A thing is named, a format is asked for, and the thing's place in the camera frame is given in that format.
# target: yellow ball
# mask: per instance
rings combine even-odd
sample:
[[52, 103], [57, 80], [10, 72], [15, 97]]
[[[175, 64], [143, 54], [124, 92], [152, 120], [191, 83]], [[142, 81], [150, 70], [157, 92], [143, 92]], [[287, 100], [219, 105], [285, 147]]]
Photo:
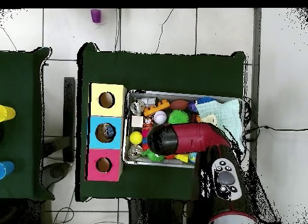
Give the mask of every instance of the yellow ball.
[[138, 131], [134, 131], [130, 136], [129, 139], [132, 144], [138, 145], [142, 142], [142, 135]]

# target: orange toy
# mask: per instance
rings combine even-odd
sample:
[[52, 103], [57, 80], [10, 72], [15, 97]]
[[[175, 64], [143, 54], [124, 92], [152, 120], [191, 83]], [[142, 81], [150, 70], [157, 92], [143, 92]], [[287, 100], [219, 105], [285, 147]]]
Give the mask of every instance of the orange toy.
[[173, 158], [175, 158], [175, 156], [174, 155], [168, 155], [168, 156], [165, 156], [165, 158], [168, 159], [168, 160], [172, 160]]
[[147, 117], [157, 111], [164, 110], [170, 106], [169, 102], [166, 99], [163, 99], [161, 102], [158, 102], [157, 107], [150, 106], [150, 108], [145, 108], [143, 110], [144, 115]]

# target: purple cup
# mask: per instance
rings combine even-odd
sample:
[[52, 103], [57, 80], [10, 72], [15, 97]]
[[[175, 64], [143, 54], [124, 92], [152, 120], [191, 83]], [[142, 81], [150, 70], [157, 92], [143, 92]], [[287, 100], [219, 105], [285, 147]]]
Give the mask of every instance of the purple cup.
[[100, 23], [100, 18], [102, 17], [102, 13], [100, 12], [100, 10], [92, 9], [91, 16], [93, 23]]

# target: white ball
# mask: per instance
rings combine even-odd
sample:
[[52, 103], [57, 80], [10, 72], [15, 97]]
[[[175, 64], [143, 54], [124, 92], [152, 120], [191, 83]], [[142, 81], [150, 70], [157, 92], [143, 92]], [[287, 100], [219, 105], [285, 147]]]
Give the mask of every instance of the white ball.
[[166, 120], [167, 120], [167, 115], [165, 114], [164, 111], [157, 111], [154, 114], [154, 121], [157, 124], [164, 124]]

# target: metal tray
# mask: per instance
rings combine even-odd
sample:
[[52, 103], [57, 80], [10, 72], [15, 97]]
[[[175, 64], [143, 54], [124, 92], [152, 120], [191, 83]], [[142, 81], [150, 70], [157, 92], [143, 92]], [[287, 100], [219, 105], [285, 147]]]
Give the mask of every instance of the metal tray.
[[[162, 162], [153, 162], [150, 161], [148, 157], [139, 157], [137, 161], [132, 161], [128, 157], [128, 150], [131, 146], [131, 142], [129, 141], [129, 136], [133, 131], [140, 131], [141, 128], [132, 128], [131, 127], [131, 116], [133, 115], [132, 112], [129, 109], [129, 106], [131, 103], [138, 98], [157, 98], [159, 101], [166, 99], [169, 103], [172, 103], [173, 101], [177, 99], [184, 99], [188, 102], [191, 102], [193, 100], [197, 100], [198, 98], [203, 98], [206, 95], [190, 95], [190, 94], [178, 94], [178, 93], [166, 93], [166, 92], [153, 92], [153, 91], [137, 91], [137, 90], [130, 90], [126, 94], [126, 103], [125, 103], [125, 122], [124, 122], [124, 136], [123, 136], [123, 149], [122, 149], [122, 159], [126, 164], [141, 164], [141, 165], [148, 165], [148, 166], [165, 166], [165, 167], [185, 167], [185, 168], [194, 168], [193, 163], [184, 163], [181, 160], [177, 159], [164, 159]], [[210, 96], [217, 100], [220, 103], [224, 103], [230, 100], [237, 99], [240, 104], [240, 112], [239, 115], [241, 117], [242, 123], [244, 120], [244, 107], [242, 106], [243, 100], [240, 98], [225, 98], [221, 96]], [[171, 109], [166, 109], [164, 112], [171, 113]]]

